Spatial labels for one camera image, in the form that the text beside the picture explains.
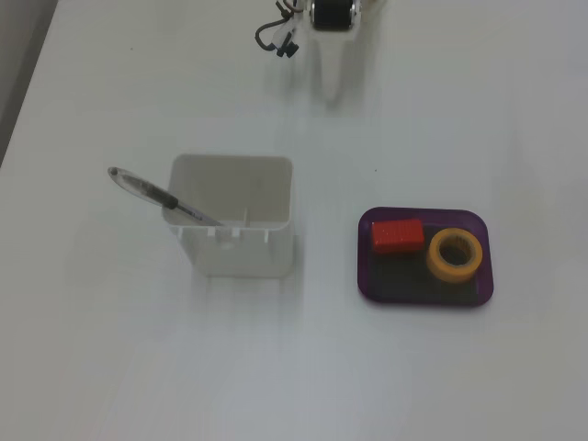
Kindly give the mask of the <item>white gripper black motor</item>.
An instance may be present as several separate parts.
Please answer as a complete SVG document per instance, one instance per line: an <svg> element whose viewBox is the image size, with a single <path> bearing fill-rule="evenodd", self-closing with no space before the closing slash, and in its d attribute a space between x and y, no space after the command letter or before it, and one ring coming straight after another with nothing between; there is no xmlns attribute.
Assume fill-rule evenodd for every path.
<svg viewBox="0 0 588 441"><path fill-rule="evenodd" d="M361 0L310 0L306 3L306 26L317 35L321 61L322 94L328 103L338 97L345 41L339 37L352 37L361 25Z"/></svg>

